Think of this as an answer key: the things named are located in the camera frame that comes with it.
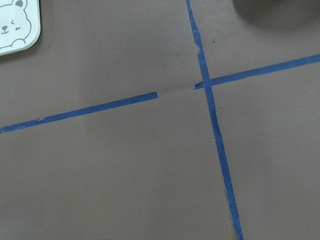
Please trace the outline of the cream bear print tray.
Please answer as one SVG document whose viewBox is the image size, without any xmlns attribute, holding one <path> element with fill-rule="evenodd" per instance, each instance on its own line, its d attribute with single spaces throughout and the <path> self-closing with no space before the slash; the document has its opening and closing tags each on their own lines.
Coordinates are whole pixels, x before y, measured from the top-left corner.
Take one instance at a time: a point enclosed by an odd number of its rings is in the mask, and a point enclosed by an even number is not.
<svg viewBox="0 0 320 240">
<path fill-rule="evenodd" d="M 2 0 L 0 2 L 0 55 L 32 47 L 41 33 L 38 0 Z"/>
</svg>

